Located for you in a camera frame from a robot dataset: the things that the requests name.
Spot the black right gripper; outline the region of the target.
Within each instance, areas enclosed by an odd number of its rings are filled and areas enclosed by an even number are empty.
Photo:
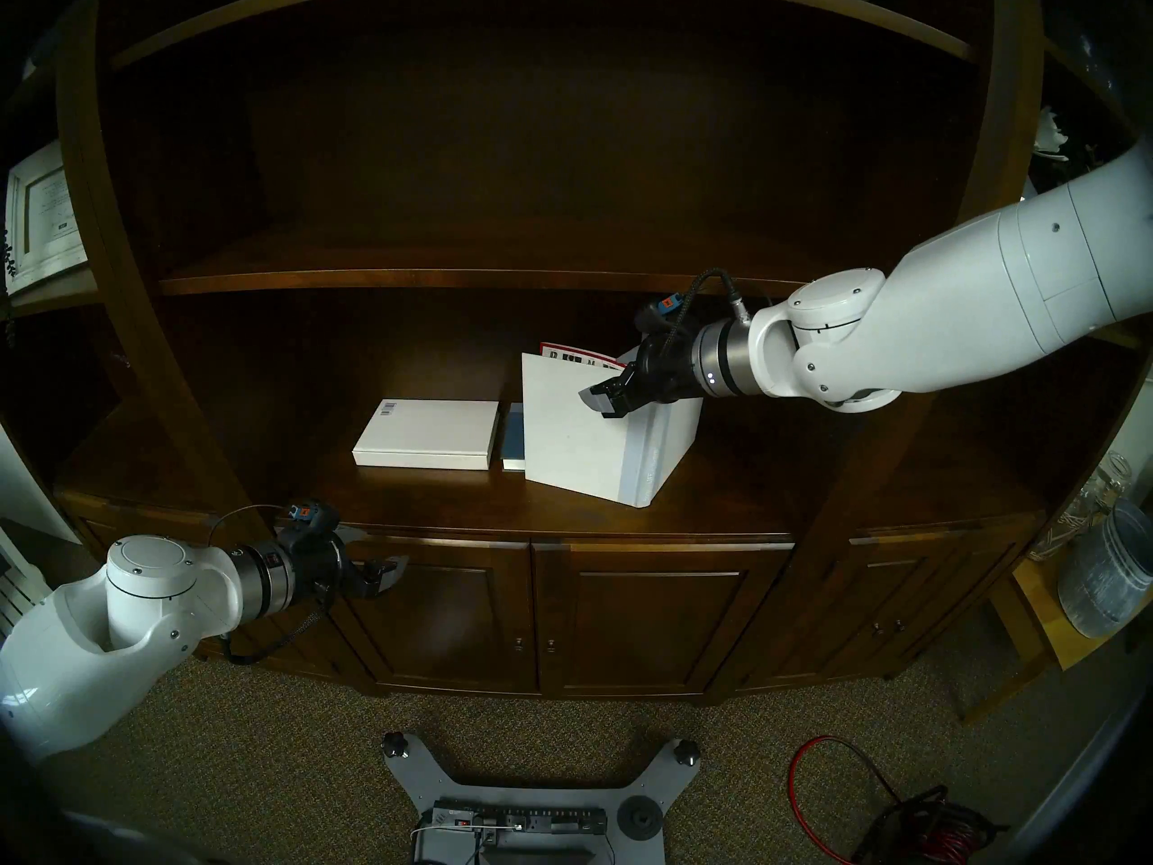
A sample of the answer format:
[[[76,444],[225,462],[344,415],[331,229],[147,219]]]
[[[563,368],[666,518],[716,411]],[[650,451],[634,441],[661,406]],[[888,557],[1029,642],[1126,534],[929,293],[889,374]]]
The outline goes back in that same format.
[[[653,333],[627,353],[625,377],[612,377],[579,396],[588,408],[609,419],[630,414],[631,404],[671,404],[700,399],[704,389],[694,370],[695,333]]]

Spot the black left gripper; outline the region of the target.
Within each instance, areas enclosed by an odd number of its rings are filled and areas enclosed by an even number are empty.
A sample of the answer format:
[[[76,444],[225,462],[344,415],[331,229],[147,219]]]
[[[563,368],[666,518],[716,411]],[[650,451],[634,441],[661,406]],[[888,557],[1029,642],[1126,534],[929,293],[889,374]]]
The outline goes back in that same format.
[[[382,561],[351,561],[342,541],[363,541],[370,532],[360,527],[337,527],[326,541],[293,546],[293,604],[312,601],[332,607],[338,597],[369,600],[395,587],[406,572],[409,557],[389,556]]]

